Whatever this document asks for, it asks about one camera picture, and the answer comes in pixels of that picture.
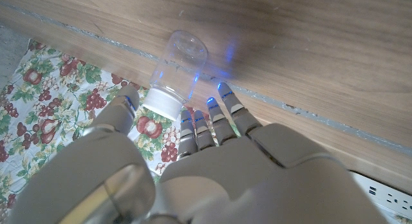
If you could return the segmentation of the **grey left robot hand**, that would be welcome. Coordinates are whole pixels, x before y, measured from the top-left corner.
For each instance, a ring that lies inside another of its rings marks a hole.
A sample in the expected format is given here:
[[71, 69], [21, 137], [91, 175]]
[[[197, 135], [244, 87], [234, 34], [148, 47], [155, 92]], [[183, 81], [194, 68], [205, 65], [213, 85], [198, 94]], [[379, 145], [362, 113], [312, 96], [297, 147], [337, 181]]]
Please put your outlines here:
[[[212, 127], [182, 117], [177, 161], [158, 182], [128, 137], [132, 86], [35, 173], [10, 223], [385, 223], [340, 161], [281, 124], [261, 125], [226, 84]], [[239, 128], [235, 133], [232, 119]]]

